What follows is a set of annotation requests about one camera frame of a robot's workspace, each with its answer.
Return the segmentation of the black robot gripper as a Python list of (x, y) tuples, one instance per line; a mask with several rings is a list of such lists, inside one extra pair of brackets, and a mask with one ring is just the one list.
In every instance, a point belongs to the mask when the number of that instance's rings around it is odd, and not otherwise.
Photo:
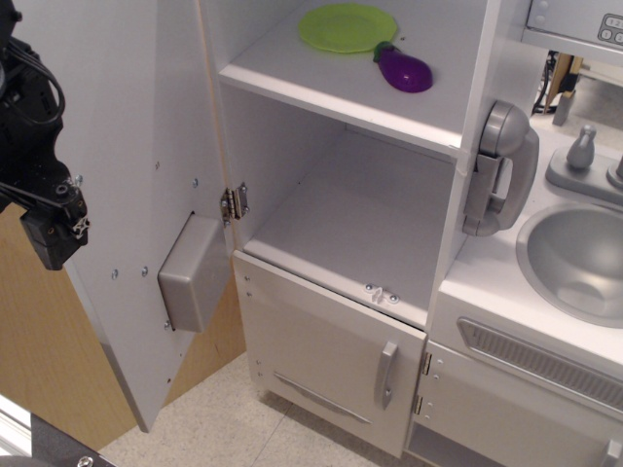
[(65, 99), (52, 72), (14, 36), (22, 20), (12, 1), (1, 3), (1, 205), (26, 209), (21, 218), (48, 270), (88, 243), (90, 221), (81, 189), (55, 156)]

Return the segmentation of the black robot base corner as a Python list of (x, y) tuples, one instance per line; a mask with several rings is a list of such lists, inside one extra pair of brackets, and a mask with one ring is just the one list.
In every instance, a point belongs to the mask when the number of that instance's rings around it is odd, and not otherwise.
[(102, 454), (1, 396), (2, 466), (115, 466)]

